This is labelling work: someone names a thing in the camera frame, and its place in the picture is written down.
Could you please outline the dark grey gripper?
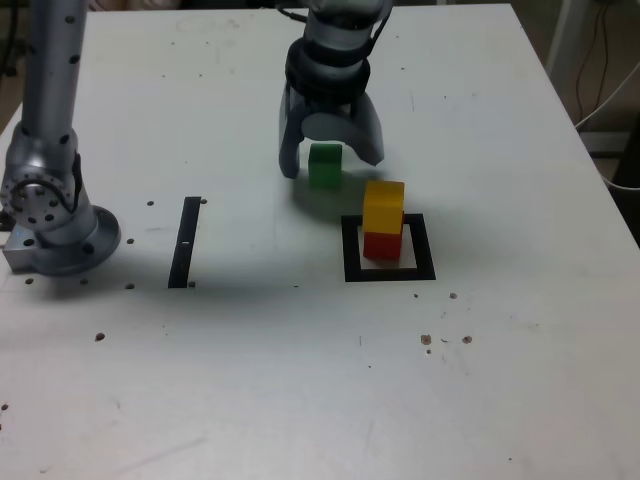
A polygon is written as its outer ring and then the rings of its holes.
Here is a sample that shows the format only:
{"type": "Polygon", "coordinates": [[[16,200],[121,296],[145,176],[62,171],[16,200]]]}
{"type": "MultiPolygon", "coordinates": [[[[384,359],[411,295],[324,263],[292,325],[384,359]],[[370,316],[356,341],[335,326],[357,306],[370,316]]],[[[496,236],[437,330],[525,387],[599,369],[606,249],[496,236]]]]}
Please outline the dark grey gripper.
{"type": "Polygon", "coordinates": [[[350,103],[334,104],[303,97],[286,83],[280,105],[278,155],[285,178],[298,177],[299,145],[304,136],[314,141],[342,142],[371,166],[384,160],[381,123],[367,94],[350,103]]]}

